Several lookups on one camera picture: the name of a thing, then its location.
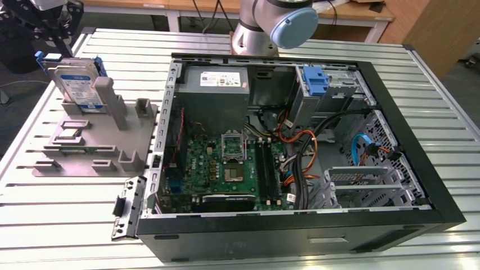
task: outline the wooden cabinet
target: wooden cabinet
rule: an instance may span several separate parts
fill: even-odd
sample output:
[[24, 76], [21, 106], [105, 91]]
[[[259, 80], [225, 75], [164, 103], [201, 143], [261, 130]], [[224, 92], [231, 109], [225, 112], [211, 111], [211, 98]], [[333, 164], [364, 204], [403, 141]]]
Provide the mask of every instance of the wooden cabinet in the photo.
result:
[[396, 20], [380, 43], [413, 45], [441, 78], [480, 36], [479, 0], [385, 0]]

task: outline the expansion slot bracket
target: expansion slot bracket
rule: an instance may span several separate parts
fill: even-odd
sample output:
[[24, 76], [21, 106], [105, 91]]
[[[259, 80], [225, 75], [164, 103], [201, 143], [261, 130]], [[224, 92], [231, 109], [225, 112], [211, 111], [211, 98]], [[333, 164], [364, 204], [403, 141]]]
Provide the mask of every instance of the expansion slot bracket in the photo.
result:
[[123, 192], [115, 202], [113, 215], [117, 217], [113, 224], [112, 241], [133, 240], [136, 225], [141, 214], [143, 192], [147, 179], [141, 176], [125, 181]]

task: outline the slotted work surface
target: slotted work surface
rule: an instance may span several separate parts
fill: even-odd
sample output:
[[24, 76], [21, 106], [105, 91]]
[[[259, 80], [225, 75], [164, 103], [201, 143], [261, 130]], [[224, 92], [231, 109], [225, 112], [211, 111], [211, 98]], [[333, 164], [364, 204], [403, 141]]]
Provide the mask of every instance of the slotted work surface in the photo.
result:
[[[149, 98], [161, 105], [172, 52], [229, 53], [228, 35], [97, 29], [81, 34], [77, 57], [99, 55], [125, 103]], [[209, 269], [292, 268], [321, 265], [375, 269], [476, 269], [480, 267], [479, 134], [449, 94], [401, 46], [308, 41], [280, 56], [369, 61], [383, 79], [467, 223], [431, 233], [381, 253], [209, 262]], [[0, 163], [0, 268], [112, 269], [168, 267], [140, 240], [111, 242], [113, 203], [127, 178], [35, 177], [63, 119], [61, 94], [49, 85]], [[185, 268], [205, 268], [204, 262]]]

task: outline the motherboard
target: motherboard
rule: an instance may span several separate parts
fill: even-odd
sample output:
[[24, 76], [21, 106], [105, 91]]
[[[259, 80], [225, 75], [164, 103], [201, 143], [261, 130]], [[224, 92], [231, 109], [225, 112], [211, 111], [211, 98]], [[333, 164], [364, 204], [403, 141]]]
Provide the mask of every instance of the motherboard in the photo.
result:
[[189, 140], [185, 174], [183, 179], [168, 179], [171, 193], [161, 198], [163, 212], [193, 213], [204, 197], [236, 195], [251, 198], [253, 211], [292, 208], [276, 170], [284, 159], [284, 145], [248, 137], [235, 139]]

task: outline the open computer tower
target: open computer tower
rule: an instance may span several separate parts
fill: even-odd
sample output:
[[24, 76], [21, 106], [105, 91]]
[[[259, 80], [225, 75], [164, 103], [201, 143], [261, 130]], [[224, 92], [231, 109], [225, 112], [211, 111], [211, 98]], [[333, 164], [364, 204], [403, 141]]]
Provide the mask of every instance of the open computer tower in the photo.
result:
[[465, 221], [369, 62], [172, 55], [113, 240], [164, 262], [381, 251]]

